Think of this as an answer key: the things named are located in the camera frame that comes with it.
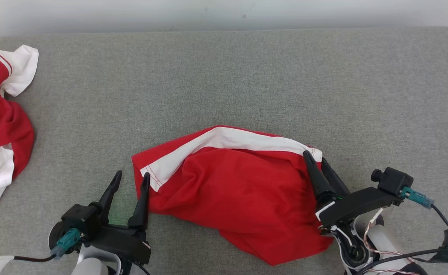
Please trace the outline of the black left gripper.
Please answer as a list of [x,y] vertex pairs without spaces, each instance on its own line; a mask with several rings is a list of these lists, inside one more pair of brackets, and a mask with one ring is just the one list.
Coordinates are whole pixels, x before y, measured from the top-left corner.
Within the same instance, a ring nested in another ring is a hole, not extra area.
[[116,172],[98,201],[98,216],[103,226],[91,238],[91,245],[106,252],[116,254],[136,265],[146,265],[149,263],[152,254],[145,231],[148,228],[151,176],[149,173],[145,173],[143,176],[143,181],[140,186],[140,196],[138,197],[133,216],[128,220],[129,227],[108,225],[109,211],[114,195],[119,189],[122,175],[122,171]]

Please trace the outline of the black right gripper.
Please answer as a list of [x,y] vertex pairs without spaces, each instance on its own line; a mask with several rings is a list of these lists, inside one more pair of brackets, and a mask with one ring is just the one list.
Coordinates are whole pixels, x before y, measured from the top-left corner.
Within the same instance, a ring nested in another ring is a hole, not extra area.
[[[362,214],[382,207],[400,205],[400,197],[374,187],[350,194],[326,158],[322,158],[320,170],[310,151],[304,151],[303,157],[315,196],[315,207],[320,209],[315,215],[324,228],[349,223]],[[343,198],[336,200],[336,193]]]

